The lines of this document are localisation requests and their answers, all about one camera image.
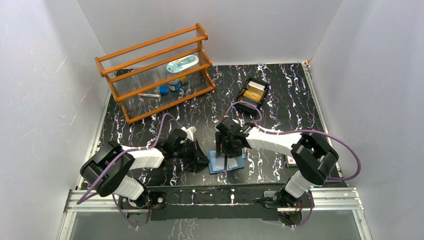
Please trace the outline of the white credit card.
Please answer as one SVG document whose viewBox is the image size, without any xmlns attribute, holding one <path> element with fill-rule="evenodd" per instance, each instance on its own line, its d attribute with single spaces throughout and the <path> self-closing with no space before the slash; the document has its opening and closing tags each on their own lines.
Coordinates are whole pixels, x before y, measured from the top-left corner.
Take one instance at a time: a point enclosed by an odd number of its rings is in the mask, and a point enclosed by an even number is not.
<svg viewBox="0 0 424 240">
<path fill-rule="evenodd" d="M 235 158 L 228 158 L 228 169 L 233 169 L 233 168 L 237 168 L 238 162 Z M 224 170 L 224 158 L 218 158 L 214 164 L 212 165 L 212 169 L 214 171 L 218 171 L 218 170 Z"/>
</svg>

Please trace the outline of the blue card holder wallet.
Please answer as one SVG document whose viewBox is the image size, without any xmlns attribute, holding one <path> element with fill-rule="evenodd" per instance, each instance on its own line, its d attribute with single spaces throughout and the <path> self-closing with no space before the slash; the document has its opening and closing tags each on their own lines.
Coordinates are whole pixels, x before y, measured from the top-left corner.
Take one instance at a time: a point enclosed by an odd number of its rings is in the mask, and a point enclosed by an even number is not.
<svg viewBox="0 0 424 240">
<path fill-rule="evenodd" d="M 209 160 L 209 173 L 214 175 L 244 168 L 246 166 L 245 160 L 248 158 L 248 152 L 244 150 L 241 156 L 230 158 L 223 154 L 217 157 L 216 151 L 210 150 L 206 156 Z"/>
</svg>

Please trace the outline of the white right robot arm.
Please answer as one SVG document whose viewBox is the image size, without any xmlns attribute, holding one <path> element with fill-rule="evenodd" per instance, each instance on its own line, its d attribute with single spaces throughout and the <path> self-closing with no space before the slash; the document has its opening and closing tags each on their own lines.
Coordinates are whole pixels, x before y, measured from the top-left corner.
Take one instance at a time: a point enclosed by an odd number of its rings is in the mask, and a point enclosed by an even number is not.
<svg viewBox="0 0 424 240">
<path fill-rule="evenodd" d="M 322 132 L 269 133 L 253 123 L 240 125 L 224 117 L 216 126 L 216 155 L 229 158 L 242 155 L 245 148 L 273 151 L 294 159 L 298 170 L 280 191 L 264 191 L 256 203 L 265 208 L 295 207 L 305 193 L 323 185 L 339 160 L 338 153 Z"/>
</svg>

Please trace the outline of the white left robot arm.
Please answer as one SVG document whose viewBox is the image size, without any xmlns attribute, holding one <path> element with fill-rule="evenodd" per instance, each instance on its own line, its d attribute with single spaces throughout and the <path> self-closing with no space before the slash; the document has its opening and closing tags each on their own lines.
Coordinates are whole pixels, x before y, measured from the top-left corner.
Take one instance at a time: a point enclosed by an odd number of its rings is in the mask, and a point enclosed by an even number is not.
<svg viewBox="0 0 424 240">
<path fill-rule="evenodd" d="M 80 175 L 99 196 L 118 195 L 133 207 L 145 208 L 151 202 L 150 190 L 127 173 L 135 169 L 157 169 L 172 159 L 180 159 L 185 165 L 208 164 L 194 137 L 195 131 L 193 126 L 174 128 L 151 149 L 132 148 L 111 140 L 82 165 Z"/>
</svg>

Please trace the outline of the black card tray box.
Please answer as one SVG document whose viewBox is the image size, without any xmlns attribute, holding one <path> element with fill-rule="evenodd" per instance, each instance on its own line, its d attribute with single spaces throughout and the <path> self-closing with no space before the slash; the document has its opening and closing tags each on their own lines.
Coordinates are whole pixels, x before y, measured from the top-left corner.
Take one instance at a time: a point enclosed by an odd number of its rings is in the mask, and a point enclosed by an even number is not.
<svg viewBox="0 0 424 240">
<path fill-rule="evenodd" d="M 259 110 L 264 103 L 269 89 L 269 83 L 251 76 L 247 77 L 235 99 L 236 102 L 243 103 L 237 103 L 234 107 L 245 114 L 255 116 L 258 113 L 256 109 Z"/>
</svg>

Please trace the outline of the blue small box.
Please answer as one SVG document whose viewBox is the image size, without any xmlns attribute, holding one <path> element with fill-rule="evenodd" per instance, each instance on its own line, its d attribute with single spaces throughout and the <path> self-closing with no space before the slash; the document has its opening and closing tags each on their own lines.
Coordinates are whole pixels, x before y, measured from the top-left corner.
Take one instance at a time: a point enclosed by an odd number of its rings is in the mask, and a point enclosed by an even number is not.
<svg viewBox="0 0 424 240">
<path fill-rule="evenodd" d="M 159 87 L 159 94 L 161 96 L 167 95 L 169 93 L 169 88 L 166 85 L 161 85 Z"/>
</svg>

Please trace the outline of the small blue lidded jar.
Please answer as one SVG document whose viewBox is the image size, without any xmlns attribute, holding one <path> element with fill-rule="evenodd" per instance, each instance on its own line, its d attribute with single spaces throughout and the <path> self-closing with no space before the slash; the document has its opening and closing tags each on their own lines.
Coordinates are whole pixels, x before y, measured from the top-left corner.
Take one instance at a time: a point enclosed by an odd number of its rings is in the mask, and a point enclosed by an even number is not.
<svg viewBox="0 0 424 240">
<path fill-rule="evenodd" d="M 181 81 L 178 78 L 169 81 L 167 84 L 171 91 L 179 91 L 182 87 Z"/>
</svg>

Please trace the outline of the white orange marker pen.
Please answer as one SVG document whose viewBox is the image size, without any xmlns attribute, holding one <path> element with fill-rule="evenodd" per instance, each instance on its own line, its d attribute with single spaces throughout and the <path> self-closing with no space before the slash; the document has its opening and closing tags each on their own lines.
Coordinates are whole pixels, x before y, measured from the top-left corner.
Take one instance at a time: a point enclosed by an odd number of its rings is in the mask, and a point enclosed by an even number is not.
<svg viewBox="0 0 424 240">
<path fill-rule="evenodd" d="M 151 93 L 138 93 L 139 97 L 148 97 L 148 98 L 161 98 L 160 94 L 151 94 Z"/>
</svg>

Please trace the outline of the white red small box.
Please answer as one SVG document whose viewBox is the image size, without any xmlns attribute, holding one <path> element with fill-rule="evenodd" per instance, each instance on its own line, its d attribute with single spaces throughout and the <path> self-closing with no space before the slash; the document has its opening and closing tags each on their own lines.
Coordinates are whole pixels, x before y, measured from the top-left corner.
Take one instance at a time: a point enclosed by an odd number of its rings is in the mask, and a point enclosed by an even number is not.
<svg viewBox="0 0 424 240">
<path fill-rule="evenodd" d="M 285 157 L 285 165 L 288 168 L 289 167 L 296 167 L 297 166 L 297 163 L 296 163 L 296 161 L 292 157 L 286 156 Z"/>
</svg>

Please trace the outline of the orange wooden shelf rack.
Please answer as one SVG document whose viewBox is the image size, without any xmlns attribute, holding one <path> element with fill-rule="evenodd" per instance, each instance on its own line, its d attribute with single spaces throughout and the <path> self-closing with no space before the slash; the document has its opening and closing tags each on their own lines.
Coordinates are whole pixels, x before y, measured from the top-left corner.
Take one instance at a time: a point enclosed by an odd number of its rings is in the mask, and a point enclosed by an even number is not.
<svg viewBox="0 0 424 240">
<path fill-rule="evenodd" d="M 112 96 L 123 111 L 125 120 L 135 123 L 151 115 L 184 103 L 216 89 L 208 69 L 212 61 L 203 42 L 209 36 L 200 23 L 136 44 L 131 47 L 95 57 L 99 74 L 104 77 Z M 169 62 L 188 55 L 198 56 L 199 62 L 186 70 L 170 73 Z M 159 87 L 186 76 L 179 91 L 171 91 L 161 98 L 141 97 L 140 93 L 158 94 Z"/>
</svg>

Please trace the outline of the white blue packaged item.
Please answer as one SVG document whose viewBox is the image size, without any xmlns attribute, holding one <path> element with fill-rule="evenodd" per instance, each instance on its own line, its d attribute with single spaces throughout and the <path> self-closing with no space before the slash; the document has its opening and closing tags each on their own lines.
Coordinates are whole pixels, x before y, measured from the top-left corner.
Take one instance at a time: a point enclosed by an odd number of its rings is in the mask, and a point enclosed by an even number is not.
<svg viewBox="0 0 424 240">
<path fill-rule="evenodd" d="M 176 74 L 193 67 L 198 62 L 199 57 L 194 54 L 191 54 L 169 62 L 166 66 L 166 70 L 169 73 Z"/>
</svg>

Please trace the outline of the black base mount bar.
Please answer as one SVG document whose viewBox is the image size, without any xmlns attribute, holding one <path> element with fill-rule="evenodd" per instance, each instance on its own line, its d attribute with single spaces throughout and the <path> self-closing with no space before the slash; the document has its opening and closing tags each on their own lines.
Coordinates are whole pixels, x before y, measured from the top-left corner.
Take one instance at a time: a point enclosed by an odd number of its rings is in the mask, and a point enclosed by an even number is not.
<svg viewBox="0 0 424 240">
<path fill-rule="evenodd" d="M 152 221 L 175 219 L 262 219 L 299 224 L 313 206 L 310 195 L 298 200 L 281 196 L 281 183 L 151 186 L 149 203 L 136 207 L 118 198 L 128 216 L 147 214 Z"/>
</svg>

